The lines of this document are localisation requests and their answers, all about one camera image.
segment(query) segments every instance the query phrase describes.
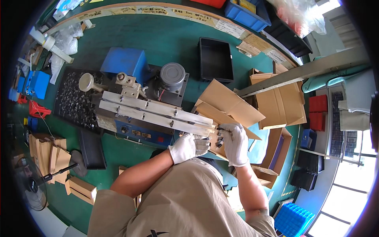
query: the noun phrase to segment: beige uniform shirt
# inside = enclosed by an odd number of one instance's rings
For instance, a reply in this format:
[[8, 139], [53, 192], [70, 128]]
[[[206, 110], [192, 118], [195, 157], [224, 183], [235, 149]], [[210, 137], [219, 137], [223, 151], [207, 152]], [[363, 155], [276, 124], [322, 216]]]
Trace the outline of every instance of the beige uniform shirt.
[[131, 197], [97, 192], [88, 236], [185, 237], [276, 236], [274, 220], [257, 215], [245, 222], [230, 207], [222, 177], [193, 158], [172, 166], [142, 195], [136, 212]]

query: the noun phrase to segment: green workbench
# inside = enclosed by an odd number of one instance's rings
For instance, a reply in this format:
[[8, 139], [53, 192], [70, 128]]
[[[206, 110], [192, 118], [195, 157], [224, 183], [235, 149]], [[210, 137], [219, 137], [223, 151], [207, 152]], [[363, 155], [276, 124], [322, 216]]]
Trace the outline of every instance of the green workbench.
[[[94, 7], [98, 4], [111, 4], [114, 1], [106, 0], [100, 3], [91, 3]], [[249, 85], [248, 71], [256, 68], [263, 72], [272, 72], [272, 60], [261, 53], [249, 58], [238, 52], [236, 46], [241, 42], [237, 38], [189, 20], [174, 17], [155, 15], [119, 15], [106, 16], [91, 20], [96, 24], [95, 28], [86, 29], [84, 36], [78, 40], [78, 53], [72, 55], [75, 58], [72, 64], [65, 64], [58, 76], [56, 85], [49, 84], [45, 100], [34, 98], [39, 104], [53, 110], [53, 104], [58, 90], [62, 73], [66, 66], [76, 68], [100, 70], [100, 67], [110, 47], [138, 48], [145, 51], [149, 64], [163, 66], [169, 62], [180, 63], [190, 74], [186, 92], [183, 97], [183, 109], [190, 111], [194, 103], [208, 86], [208, 83], [200, 81], [199, 54], [197, 44], [199, 37], [209, 37], [224, 40], [230, 43], [233, 56], [233, 70], [235, 82], [227, 84], [230, 89], [242, 89]], [[28, 105], [16, 105], [15, 113], [23, 113], [27, 116]], [[15, 115], [16, 123], [21, 122], [21, 114]], [[71, 125], [49, 115], [46, 123], [52, 133], [67, 139], [67, 149], [80, 149], [77, 130]], [[48, 132], [44, 122], [39, 119], [38, 129]], [[299, 133], [299, 126], [287, 127], [292, 134], [290, 150], [288, 152], [283, 170], [272, 190], [265, 188], [269, 193], [274, 191], [270, 201], [270, 212], [274, 211], [275, 203], [292, 197], [294, 187], [287, 185], [290, 169], [293, 165], [295, 147]], [[105, 134], [102, 137], [103, 149], [107, 161], [106, 170], [90, 170], [84, 181], [93, 184], [98, 190], [109, 188], [118, 176], [118, 166], [132, 166], [149, 159], [155, 150], [152, 147], [138, 145], [117, 139], [114, 135]], [[224, 183], [229, 184], [228, 189], [237, 184], [236, 179], [227, 170], [226, 161], [217, 161], [223, 168]], [[89, 217], [92, 206], [74, 195], [67, 195], [63, 184], [55, 183], [47, 185], [49, 209], [67, 225], [72, 225], [83, 233], [87, 233]]]

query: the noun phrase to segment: red wire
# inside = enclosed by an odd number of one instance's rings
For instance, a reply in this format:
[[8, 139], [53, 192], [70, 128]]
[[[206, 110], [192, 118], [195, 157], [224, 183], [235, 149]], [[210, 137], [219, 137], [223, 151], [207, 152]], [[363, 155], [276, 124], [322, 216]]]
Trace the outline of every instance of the red wire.
[[159, 101], [161, 101], [161, 97], [162, 97], [162, 95], [163, 95], [163, 92], [164, 92], [164, 89], [162, 90], [162, 93], [161, 93], [161, 95], [159, 96]]

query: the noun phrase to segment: machine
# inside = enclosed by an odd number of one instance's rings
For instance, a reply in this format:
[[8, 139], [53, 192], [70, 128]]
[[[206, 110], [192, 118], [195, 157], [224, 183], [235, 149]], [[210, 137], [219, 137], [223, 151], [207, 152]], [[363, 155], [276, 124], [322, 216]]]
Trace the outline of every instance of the machine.
[[109, 79], [102, 85], [89, 73], [79, 80], [82, 91], [94, 90], [99, 127], [159, 148], [171, 144], [175, 129], [214, 132], [212, 119], [181, 110], [189, 74], [180, 64], [149, 65], [142, 50], [112, 47], [100, 71]]

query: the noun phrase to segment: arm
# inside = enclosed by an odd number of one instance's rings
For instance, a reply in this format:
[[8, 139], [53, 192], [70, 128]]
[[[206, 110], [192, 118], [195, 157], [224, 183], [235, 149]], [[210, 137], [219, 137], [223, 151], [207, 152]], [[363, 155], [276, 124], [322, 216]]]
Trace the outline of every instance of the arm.
[[110, 190], [135, 198], [148, 190], [168, 169], [209, 150], [209, 141], [186, 134], [172, 146], [153, 158], [126, 169], [112, 184]]
[[268, 199], [247, 157], [249, 139], [241, 124], [220, 125], [224, 137], [225, 154], [229, 166], [237, 171], [240, 200], [245, 209], [246, 220], [255, 215], [269, 215]]
[[169, 150], [126, 169], [112, 184], [110, 190], [135, 198], [150, 188], [172, 165]]
[[255, 215], [269, 215], [268, 199], [250, 165], [235, 167], [238, 177], [240, 200], [246, 220]]

